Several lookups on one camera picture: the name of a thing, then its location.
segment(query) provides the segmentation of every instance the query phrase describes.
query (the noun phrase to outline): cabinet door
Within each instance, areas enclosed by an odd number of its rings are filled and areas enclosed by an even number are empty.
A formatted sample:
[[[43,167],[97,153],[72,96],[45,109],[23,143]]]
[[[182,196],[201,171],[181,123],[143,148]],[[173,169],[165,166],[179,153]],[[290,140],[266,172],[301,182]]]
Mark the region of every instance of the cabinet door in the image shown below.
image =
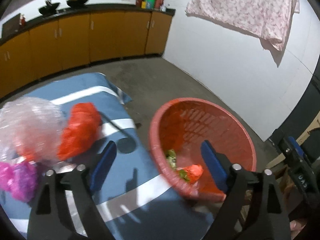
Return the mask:
[[[167,42],[172,16],[153,12],[146,45],[146,54],[162,54]]]
[[[0,47],[0,98],[17,89],[13,82],[6,45]]]
[[[58,51],[62,69],[90,63],[89,20],[90,14],[59,20]]]
[[[58,57],[58,21],[46,23],[29,32],[32,64],[37,78],[62,70]]]
[[[120,35],[122,56],[143,55],[151,13],[125,12]]]
[[[10,70],[14,74],[12,82],[20,88],[34,80],[36,74],[31,62],[29,32],[24,32],[5,44]]]
[[[92,13],[89,31],[90,61],[121,57],[120,33],[124,12]]]

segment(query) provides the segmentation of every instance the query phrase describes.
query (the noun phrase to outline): pink floral cloth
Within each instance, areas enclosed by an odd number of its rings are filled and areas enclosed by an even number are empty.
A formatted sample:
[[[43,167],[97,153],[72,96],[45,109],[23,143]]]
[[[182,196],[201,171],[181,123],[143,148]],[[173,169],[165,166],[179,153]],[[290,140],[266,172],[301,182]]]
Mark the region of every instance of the pink floral cloth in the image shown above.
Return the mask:
[[[186,12],[241,28],[281,51],[300,4],[299,0],[190,0]]]

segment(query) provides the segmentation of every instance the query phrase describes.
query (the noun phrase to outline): red plastic basket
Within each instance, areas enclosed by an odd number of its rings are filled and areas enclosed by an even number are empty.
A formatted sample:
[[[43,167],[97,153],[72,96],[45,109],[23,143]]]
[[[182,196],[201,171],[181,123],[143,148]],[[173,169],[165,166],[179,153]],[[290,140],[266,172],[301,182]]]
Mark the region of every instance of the red plastic basket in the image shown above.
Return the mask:
[[[255,171],[256,153],[247,131],[231,113],[214,103],[177,98],[161,106],[151,121],[150,151],[159,172],[183,197],[221,202],[226,196],[216,187],[201,157],[204,140],[209,140],[232,163]],[[170,149],[177,154],[177,167],[203,166],[204,173],[197,184],[188,184],[168,165],[165,152]]]

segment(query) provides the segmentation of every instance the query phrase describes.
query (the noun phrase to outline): black countertop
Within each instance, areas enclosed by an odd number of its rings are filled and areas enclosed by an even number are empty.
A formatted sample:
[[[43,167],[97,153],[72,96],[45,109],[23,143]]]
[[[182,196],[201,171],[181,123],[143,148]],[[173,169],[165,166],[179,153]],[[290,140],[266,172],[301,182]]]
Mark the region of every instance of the black countertop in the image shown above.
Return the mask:
[[[60,17],[72,14],[81,14],[86,12],[94,12],[94,11],[114,11],[114,10],[124,10],[124,11],[136,11],[136,12],[161,12],[155,9],[142,9],[136,7],[134,4],[124,4],[124,3],[99,3],[99,4],[88,4],[82,8],[73,9],[73,8],[65,8],[58,10],[56,14],[50,16],[39,16],[30,21],[26,22],[26,25],[18,30],[15,33],[10,34],[9,36],[0,39],[0,45],[4,44],[8,40],[12,39],[14,36],[17,36],[20,33],[28,31],[38,25],[41,25],[47,21],[55,20]],[[166,12],[161,12],[163,14],[174,16],[176,10],[175,9],[167,9]]]

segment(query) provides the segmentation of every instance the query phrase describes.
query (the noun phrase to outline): blue mat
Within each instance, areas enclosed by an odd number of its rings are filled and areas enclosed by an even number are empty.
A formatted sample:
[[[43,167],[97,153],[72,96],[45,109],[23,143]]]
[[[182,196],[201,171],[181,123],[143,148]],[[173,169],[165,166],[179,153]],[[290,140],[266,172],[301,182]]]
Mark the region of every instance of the blue mat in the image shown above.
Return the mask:
[[[199,240],[205,235],[213,222],[212,215],[193,211],[159,175],[137,136],[133,121],[122,106],[131,100],[130,97],[108,82],[103,74],[86,73],[55,81],[25,96],[59,104],[66,117],[74,104],[92,102],[98,111],[135,139],[137,147],[134,152],[117,154],[102,189],[93,196],[116,239]],[[104,131],[104,138],[96,141],[88,152],[73,158],[72,162],[81,163],[100,153],[109,140],[117,142],[126,137],[108,124],[104,124]],[[30,206],[12,199],[6,192],[2,192],[0,204],[26,238]]]

